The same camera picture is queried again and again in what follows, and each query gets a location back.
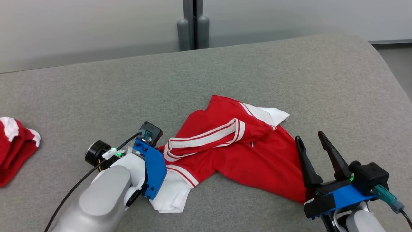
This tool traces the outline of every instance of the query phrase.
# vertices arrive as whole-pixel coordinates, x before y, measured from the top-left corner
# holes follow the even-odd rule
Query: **gray couch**
[[[149,121],[163,130],[163,144],[213,94],[290,113],[283,127],[302,137],[325,181],[334,172],[319,130],[348,162],[378,163],[412,215],[412,104],[378,52],[358,37],[321,35],[75,64],[3,73],[0,81],[1,116],[42,136],[38,151],[0,189],[1,231],[43,231],[92,168],[83,156],[91,143],[116,146]],[[387,231],[408,230],[403,216],[383,202],[370,208]],[[139,230],[325,231],[321,220],[305,218],[302,205],[220,174],[190,192],[183,213],[160,214],[138,199],[118,231]]]

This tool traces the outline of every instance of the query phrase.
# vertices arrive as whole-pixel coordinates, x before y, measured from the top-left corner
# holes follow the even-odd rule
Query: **blue bracket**
[[[148,184],[145,191],[145,197],[153,200],[159,192],[167,173],[163,155],[161,152],[139,139],[135,140],[135,145],[133,148],[145,157],[147,173],[146,178]]]
[[[374,197],[374,195],[364,196],[353,185],[346,185],[320,198],[315,198],[303,207],[306,217],[315,219],[337,209],[368,201]]]

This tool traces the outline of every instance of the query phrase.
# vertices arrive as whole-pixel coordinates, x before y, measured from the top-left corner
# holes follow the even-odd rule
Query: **white stripe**
[[[240,122],[239,137],[237,138],[235,142],[239,141],[243,137],[243,134],[245,133],[246,124],[242,121],[239,121],[239,122]]]
[[[163,155],[164,159],[169,161],[169,162],[175,162],[178,161],[180,158],[176,159],[176,158],[172,158],[170,156],[168,156],[166,153]]]
[[[194,154],[196,154],[196,153],[197,153],[197,152],[193,152],[193,153],[189,153],[189,154],[184,154],[184,155],[179,155],[179,156],[177,156],[177,155],[172,154],[170,151],[168,152],[168,154],[170,155],[170,157],[172,157],[172,158],[177,158],[177,160],[180,159],[180,158],[183,158],[183,157],[185,157],[185,156],[194,155]]]
[[[219,144],[216,147],[225,147],[225,146],[229,146],[230,144],[232,144],[232,142],[226,142],[226,143],[223,143],[223,144]]]
[[[200,147],[200,146],[204,146],[206,144],[209,144],[211,142],[218,141],[218,140],[232,134],[235,131],[236,131],[236,120],[233,120],[232,125],[230,125],[228,128],[225,128],[223,130],[215,132],[215,133],[213,133],[211,135],[208,135],[206,137],[199,138],[199,139],[194,139],[194,140],[190,140],[190,141],[182,141],[182,142],[171,141],[171,140],[175,140],[175,138],[171,138],[170,144],[171,144],[172,148]]]
[[[267,125],[273,125],[275,126],[275,124],[273,123],[272,117],[270,115],[269,112],[266,112],[262,109],[259,109],[255,106],[243,103],[244,106],[249,109],[249,111],[253,114],[253,116],[261,121],[263,121],[264,123],[266,123]]]
[[[245,104],[243,104],[242,102],[239,102],[239,104],[240,104],[241,106],[243,106],[243,108],[245,109],[246,113],[248,113],[248,115],[252,115],[252,114],[248,111],[248,108],[245,106]]]
[[[230,142],[224,143],[225,146],[228,146],[228,145],[230,145],[230,144],[232,144],[232,143],[235,142],[235,139],[236,139],[236,137],[238,137],[238,134],[239,134],[239,125],[240,125],[240,122],[241,122],[241,121],[236,118],[236,121],[235,121],[235,123],[236,123],[236,124],[235,124],[235,125],[236,125],[236,130],[235,130],[233,139],[232,139]]]
[[[164,146],[164,153],[166,154],[169,151],[169,142]]]
[[[182,178],[182,180],[189,185],[190,189],[193,189],[193,188],[194,188],[194,185],[192,185],[192,184],[186,179],[186,177],[182,176],[182,174],[180,174],[178,171],[175,171],[175,170],[172,170],[172,169],[167,169],[167,171],[168,171],[168,172],[171,172],[171,173],[174,173],[174,174],[178,175],[180,178]]]
[[[0,121],[4,125],[4,134],[9,138],[9,142],[13,141],[14,137],[19,135],[19,126],[16,120],[10,117],[1,117]]]
[[[195,136],[192,136],[192,137],[189,137],[189,138],[171,138],[171,139],[174,139],[174,140],[191,140],[191,139],[199,138],[199,137],[202,137],[202,136],[204,136],[204,135],[212,134],[213,132],[215,132],[215,131],[223,128],[223,127],[226,127],[226,126],[232,124],[233,121],[234,121],[234,119],[230,120],[227,124],[224,124],[224,125],[222,125],[222,126],[220,126],[220,127],[216,127],[215,129],[210,130],[210,131],[205,132],[205,133],[200,134],[200,135],[195,135]]]
[[[195,178],[192,174],[190,174],[186,169],[184,169],[184,168],[182,168],[182,167],[179,167],[179,166],[176,166],[176,165],[173,165],[173,164],[166,165],[166,167],[167,167],[167,168],[173,168],[173,169],[176,169],[176,170],[180,171],[180,172],[183,173],[195,186],[199,184],[199,182],[196,180],[196,178]]]

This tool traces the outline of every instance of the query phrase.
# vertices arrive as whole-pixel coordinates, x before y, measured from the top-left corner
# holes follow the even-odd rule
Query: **cable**
[[[128,140],[126,140],[124,143],[122,143],[122,145],[120,145],[116,151],[119,151],[122,147],[124,147],[128,142],[130,142],[133,138],[137,137],[138,135],[141,135],[141,132],[137,132],[135,135],[133,135],[132,137],[130,137]],[[98,169],[103,163],[106,162],[106,160],[104,160],[103,162],[100,163],[94,167],[93,169],[91,169],[82,179],[79,180],[79,182],[77,182],[77,184],[75,186],[73,186],[73,188],[69,191],[69,193],[67,193],[67,195],[63,198],[63,200],[60,202],[59,206],[57,207],[56,211],[53,213],[53,216],[51,217],[49,223],[47,224],[46,229],[44,230],[44,232],[49,231],[50,226],[52,225],[52,222],[54,220],[54,218],[56,217],[57,213],[59,212],[60,208],[63,206],[64,202],[67,200],[67,198],[69,198],[70,194],[72,194],[72,192],[80,185],[80,183],[83,182],[83,180],[85,180],[90,174],[92,174],[92,172],[94,172],[96,169]]]
[[[412,222],[411,219],[408,217],[408,215],[405,213],[405,211],[403,211],[403,209],[400,209],[399,212],[405,217],[405,219],[408,221],[409,226],[411,227],[412,230]]]
[[[135,135],[133,135],[132,137],[130,137],[128,140],[126,140],[124,143],[122,143],[122,145],[120,145],[116,151],[119,151],[122,147],[124,147],[128,142],[130,142],[132,139],[136,138],[138,135],[141,135],[141,132],[137,132]]]
[[[53,213],[53,216],[51,217],[49,223],[47,224],[46,229],[44,230],[44,232],[47,232],[50,228],[50,226],[52,225],[52,222],[54,220],[54,218],[56,217],[58,211],[60,210],[60,208],[63,206],[64,202],[67,200],[67,198],[69,198],[70,194],[72,194],[72,192],[80,185],[80,183],[83,182],[83,180],[85,180],[90,174],[92,174],[92,172],[94,172],[94,170],[96,170],[97,168],[100,167],[100,165],[102,165],[104,162],[106,162],[106,160],[104,160],[103,162],[101,162],[100,164],[98,164],[96,167],[92,168],[82,179],[79,180],[79,182],[77,182],[77,184],[75,186],[73,186],[73,188],[69,191],[69,193],[67,193],[67,195],[63,198],[63,200],[61,201],[61,203],[59,204],[59,206],[57,207],[56,211]]]

